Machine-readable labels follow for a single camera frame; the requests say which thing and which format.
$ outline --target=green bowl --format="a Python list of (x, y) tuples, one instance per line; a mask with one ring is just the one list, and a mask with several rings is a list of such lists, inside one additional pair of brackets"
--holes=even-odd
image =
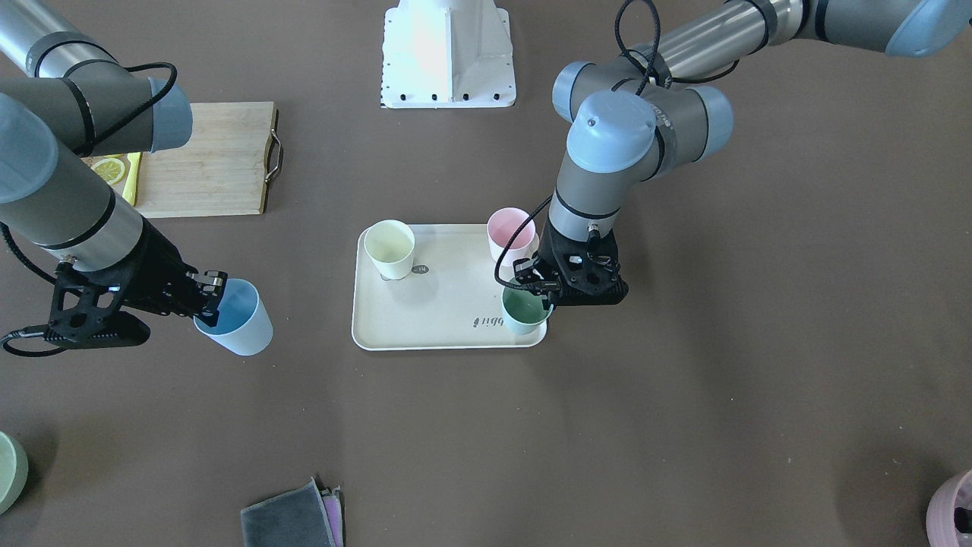
[(27, 454), (19, 442), (0, 431), (0, 515), (14, 504), (27, 482)]

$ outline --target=robotic arm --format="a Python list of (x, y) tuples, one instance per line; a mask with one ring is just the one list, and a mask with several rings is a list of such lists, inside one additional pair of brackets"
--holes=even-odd
[[(0, 79), (0, 228), (56, 257), (44, 325), (3, 338), (58, 348), (137, 346), (149, 328), (122, 306), (215, 326), (226, 274), (183, 262), (168, 239), (78, 157), (177, 148), (192, 131), (175, 67), (122, 68), (38, 0), (0, 0), (0, 50), (30, 78)], [(132, 75), (165, 67), (163, 82)], [(22, 254), (25, 264), (29, 264)]]
[[(554, 83), (554, 108), (572, 123), (567, 154), (539, 250), (514, 264), (517, 282), (545, 306), (625, 297), (612, 228), (628, 189), (704, 159), (732, 134), (732, 107), (721, 91), (673, 84), (711, 81), (743, 56), (794, 38), (933, 55), (969, 23), (972, 0), (729, 0), (657, 43), (627, 50), (618, 36), (621, 56), (572, 63)], [(654, 86), (645, 85), (649, 79)]]

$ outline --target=wooden cutting board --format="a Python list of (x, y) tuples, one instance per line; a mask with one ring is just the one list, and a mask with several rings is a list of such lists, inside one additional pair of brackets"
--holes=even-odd
[[(135, 208), (148, 218), (263, 213), (276, 105), (223, 102), (191, 108), (192, 137), (185, 146), (142, 155)], [(119, 194), (123, 187), (113, 186)]]

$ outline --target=lemon slice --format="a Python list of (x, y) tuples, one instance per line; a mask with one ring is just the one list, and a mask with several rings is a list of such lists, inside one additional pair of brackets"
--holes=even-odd
[(124, 163), (117, 158), (105, 158), (91, 166), (108, 184), (115, 184), (124, 177)]

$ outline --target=table surface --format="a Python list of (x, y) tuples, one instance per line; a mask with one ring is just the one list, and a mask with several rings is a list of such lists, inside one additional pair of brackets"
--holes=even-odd
[[(501, 2), (515, 106), (400, 111), (378, 100), (387, 1), (51, 0), (122, 63), (175, 63), (193, 102), (279, 105), (263, 215), (155, 221), (253, 281), (276, 334), (244, 358), (149, 316), (141, 347), (0, 356), (0, 430), (32, 465), (0, 543), (239, 545), (240, 509), (313, 476), (343, 487), (352, 546), (921, 545), (972, 468), (972, 32), (922, 60), (743, 59), (717, 84), (728, 146), (625, 204), (620, 306), (558, 310), (530, 349), (353, 343), (365, 227), (550, 194), (551, 84), (617, 54), (619, 4)], [(657, 4), (674, 28), (717, 2)], [(4, 332), (51, 294), (7, 254)]]

